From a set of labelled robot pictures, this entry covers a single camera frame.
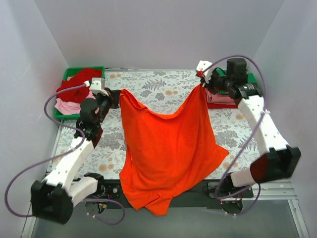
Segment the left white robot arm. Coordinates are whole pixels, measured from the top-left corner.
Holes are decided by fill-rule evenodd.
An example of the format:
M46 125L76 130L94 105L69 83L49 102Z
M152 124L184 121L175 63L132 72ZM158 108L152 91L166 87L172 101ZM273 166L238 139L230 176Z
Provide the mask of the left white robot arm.
M118 107L119 90L105 88L94 94L94 98L88 98L81 104L70 153L64 155L42 181L36 181L31 186L32 213L37 218L65 224L80 202L88 200L104 210L114 198L111 187L106 185L100 174L86 173L74 181L80 167L100 141L102 123L109 109Z

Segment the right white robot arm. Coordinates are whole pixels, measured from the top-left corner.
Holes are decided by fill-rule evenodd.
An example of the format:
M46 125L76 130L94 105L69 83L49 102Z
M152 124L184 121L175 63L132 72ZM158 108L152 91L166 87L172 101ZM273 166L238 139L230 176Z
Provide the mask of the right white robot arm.
M234 55L225 60L226 71L222 73L217 72L214 63L199 61L196 75L213 95L223 91L233 99L252 130L245 143L254 138L260 156L246 169L225 171L218 185L210 189L219 200L243 194L255 184L291 178L301 157L300 149L291 147L275 126L258 83L248 81L247 63L252 59Z

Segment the orange t shirt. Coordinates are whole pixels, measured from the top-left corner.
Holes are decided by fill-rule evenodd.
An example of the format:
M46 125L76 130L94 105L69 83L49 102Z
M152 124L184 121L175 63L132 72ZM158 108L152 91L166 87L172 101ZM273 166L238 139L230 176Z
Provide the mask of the orange t shirt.
M126 143L123 194L135 210L166 215L172 199L204 180L229 153L216 143L205 89L196 86L168 115L151 111L128 90L121 91L119 104Z

